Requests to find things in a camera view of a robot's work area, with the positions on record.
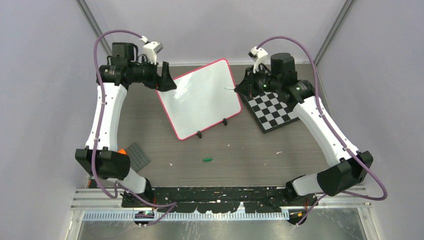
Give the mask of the black and white chessboard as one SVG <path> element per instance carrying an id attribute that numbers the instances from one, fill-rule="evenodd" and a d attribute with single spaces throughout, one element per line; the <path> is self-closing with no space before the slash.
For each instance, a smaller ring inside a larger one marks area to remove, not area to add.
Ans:
<path id="1" fill-rule="evenodd" d="M 271 71 L 264 66 L 259 73 L 269 75 L 270 84 L 268 89 L 255 97 L 241 94 L 239 96 L 260 130 L 266 134 L 289 125 L 299 118 L 292 113 L 284 102 L 278 99 L 278 95 L 271 86 L 272 81 L 275 80 L 275 77 L 271 75 Z"/>

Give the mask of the pink-framed whiteboard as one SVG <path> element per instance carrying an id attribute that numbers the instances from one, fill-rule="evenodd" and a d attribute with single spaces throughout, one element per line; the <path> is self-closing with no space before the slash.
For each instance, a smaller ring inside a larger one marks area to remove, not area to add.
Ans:
<path id="1" fill-rule="evenodd" d="M 174 79 L 177 88 L 156 94 L 176 138 L 184 141 L 242 111 L 227 59 L 221 58 Z"/>

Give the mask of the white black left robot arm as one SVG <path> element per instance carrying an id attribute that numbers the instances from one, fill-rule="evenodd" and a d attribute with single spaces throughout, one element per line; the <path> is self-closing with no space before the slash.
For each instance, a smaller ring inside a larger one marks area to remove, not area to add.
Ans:
<path id="1" fill-rule="evenodd" d="M 167 92 L 177 88 L 168 62 L 162 63 L 158 74 L 157 55 L 160 42 L 148 41 L 142 55 L 133 43 L 114 42 L 107 63 L 98 67 L 97 102 L 91 133 L 84 148 L 76 149 L 75 159 L 94 179 L 108 180 L 134 192 L 141 207 L 153 202 L 150 181 L 131 168 L 130 157 L 118 150 L 118 127 L 128 89 L 133 83 Z"/>

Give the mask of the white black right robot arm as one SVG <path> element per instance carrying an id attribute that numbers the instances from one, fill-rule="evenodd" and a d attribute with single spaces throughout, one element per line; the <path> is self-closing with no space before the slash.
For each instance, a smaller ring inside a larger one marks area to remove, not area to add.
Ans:
<path id="1" fill-rule="evenodd" d="M 308 80 L 299 80 L 295 59 L 287 52 L 270 57 L 270 68 L 265 66 L 268 53 L 260 49 L 249 56 L 253 66 L 246 68 L 245 75 L 235 92 L 246 97 L 261 93 L 273 93 L 285 103 L 310 131 L 320 146 L 328 169 L 297 177 L 285 184 L 284 196 L 291 205 L 299 205 L 309 194 L 325 193 L 335 196 L 363 182 L 374 161 L 369 151 L 360 151 L 351 144 L 337 126 L 328 127 L 332 119 L 315 96 L 315 88 Z"/>

